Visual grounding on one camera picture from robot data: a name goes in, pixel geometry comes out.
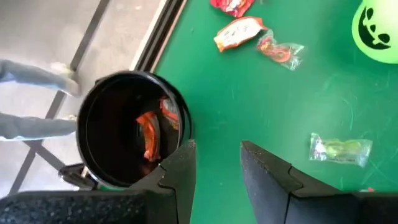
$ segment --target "gray pants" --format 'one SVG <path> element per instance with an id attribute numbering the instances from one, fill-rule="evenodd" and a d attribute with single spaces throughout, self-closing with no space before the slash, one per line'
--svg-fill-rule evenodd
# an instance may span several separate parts
<path id="1" fill-rule="evenodd" d="M 66 91 L 67 77 L 41 68 L 0 59 L 0 83 L 17 82 Z M 76 122 L 61 119 L 20 118 L 0 113 L 0 141 L 38 140 L 74 133 Z"/>

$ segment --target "concrete floor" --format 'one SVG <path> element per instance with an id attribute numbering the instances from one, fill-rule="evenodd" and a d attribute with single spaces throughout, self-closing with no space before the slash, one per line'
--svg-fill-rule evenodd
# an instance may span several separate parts
<path id="1" fill-rule="evenodd" d="M 100 0 L 0 0 L 0 58 L 48 68 L 52 62 L 70 63 Z M 83 90 L 80 98 L 67 97 L 58 111 L 62 118 L 78 112 L 94 81 L 128 69 L 161 0 L 111 0 L 78 68 Z M 44 118 L 55 92 L 15 83 L 0 84 L 0 111 Z M 74 136 L 45 140 L 42 144 L 65 164 L 80 162 Z M 30 147 L 23 142 L 0 142 L 0 197 L 9 194 Z M 57 170 L 40 155 L 22 179 L 19 191 L 67 190 Z"/>

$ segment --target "green candy wrapper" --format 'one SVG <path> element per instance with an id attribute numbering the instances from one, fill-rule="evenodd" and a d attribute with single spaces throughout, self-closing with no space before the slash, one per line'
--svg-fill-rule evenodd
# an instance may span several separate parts
<path id="1" fill-rule="evenodd" d="M 332 161 L 342 164 L 355 164 L 364 167 L 372 149 L 372 141 L 367 139 L 323 140 L 317 133 L 311 134 L 310 160 Z"/>

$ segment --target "orange candy wrapper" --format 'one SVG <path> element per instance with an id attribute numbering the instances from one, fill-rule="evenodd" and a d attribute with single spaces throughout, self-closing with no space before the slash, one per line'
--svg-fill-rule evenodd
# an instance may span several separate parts
<path id="1" fill-rule="evenodd" d="M 160 159 L 159 151 L 159 136 L 160 128 L 156 114 L 152 111 L 146 112 L 136 119 L 141 125 L 142 132 L 145 139 L 145 153 L 144 157 L 149 162 L 154 162 Z"/>
<path id="2" fill-rule="evenodd" d="M 224 29 L 217 33 L 214 38 L 220 52 L 237 47 L 255 37 L 261 30 L 267 30 L 262 19 L 258 17 L 246 16 L 235 19 Z"/>
<path id="3" fill-rule="evenodd" d="M 162 110 L 163 115 L 169 121 L 170 125 L 175 130 L 178 130 L 177 107 L 173 105 L 173 102 L 168 98 L 161 98 L 160 109 Z"/>
<path id="4" fill-rule="evenodd" d="M 254 0 L 210 0 L 210 4 L 235 18 L 242 17 Z"/>

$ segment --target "clear plastic wrapper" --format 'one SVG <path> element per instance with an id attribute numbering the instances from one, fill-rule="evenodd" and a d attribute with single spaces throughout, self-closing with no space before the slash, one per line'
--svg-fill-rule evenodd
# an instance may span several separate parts
<path id="1" fill-rule="evenodd" d="M 257 49 L 273 61 L 294 71 L 302 62 L 301 54 L 304 46 L 294 43 L 278 44 L 274 32 L 269 29 L 260 38 Z"/>
<path id="2" fill-rule="evenodd" d="M 310 160 L 332 161 L 343 164 L 355 164 L 364 167 L 372 148 L 367 139 L 323 140 L 319 134 L 311 134 Z"/>

